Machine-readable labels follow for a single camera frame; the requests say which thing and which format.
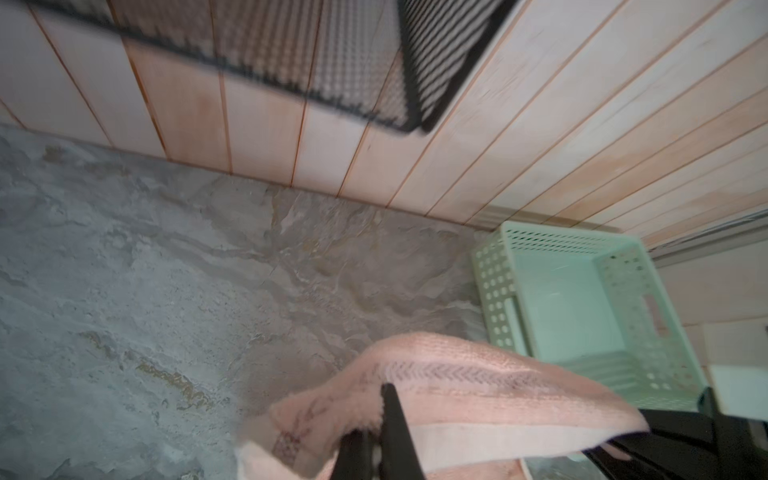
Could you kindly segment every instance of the metal mesh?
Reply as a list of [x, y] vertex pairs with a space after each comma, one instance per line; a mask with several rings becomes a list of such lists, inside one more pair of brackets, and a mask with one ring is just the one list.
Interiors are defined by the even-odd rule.
[[387, 127], [429, 130], [515, 0], [26, 0]]

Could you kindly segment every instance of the basket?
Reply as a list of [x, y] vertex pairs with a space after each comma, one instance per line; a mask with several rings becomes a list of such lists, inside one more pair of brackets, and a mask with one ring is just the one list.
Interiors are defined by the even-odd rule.
[[706, 381], [639, 239], [507, 221], [472, 265], [492, 344], [638, 408], [697, 410]]

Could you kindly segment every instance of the towel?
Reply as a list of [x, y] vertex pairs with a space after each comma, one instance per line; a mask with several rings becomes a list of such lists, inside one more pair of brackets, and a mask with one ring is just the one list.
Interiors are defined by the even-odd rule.
[[373, 344], [323, 385], [248, 419], [238, 479], [329, 477], [345, 434], [379, 430], [388, 382], [431, 480], [522, 478], [520, 458], [648, 430], [636, 408], [590, 379], [484, 343], [413, 333]]

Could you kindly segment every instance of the white wooden wall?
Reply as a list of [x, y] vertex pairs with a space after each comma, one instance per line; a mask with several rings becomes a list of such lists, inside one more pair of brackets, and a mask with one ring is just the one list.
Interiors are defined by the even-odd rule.
[[653, 247], [768, 207], [766, 33], [768, 0], [521, 0], [443, 122], [403, 135], [3, 2], [0, 122], [481, 228], [601, 227]]

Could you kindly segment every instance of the gray marble surface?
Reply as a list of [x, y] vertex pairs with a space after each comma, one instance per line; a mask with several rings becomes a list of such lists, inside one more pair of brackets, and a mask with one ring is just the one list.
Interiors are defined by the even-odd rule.
[[0, 127], [0, 478], [233, 478], [372, 342], [485, 338], [484, 235]]

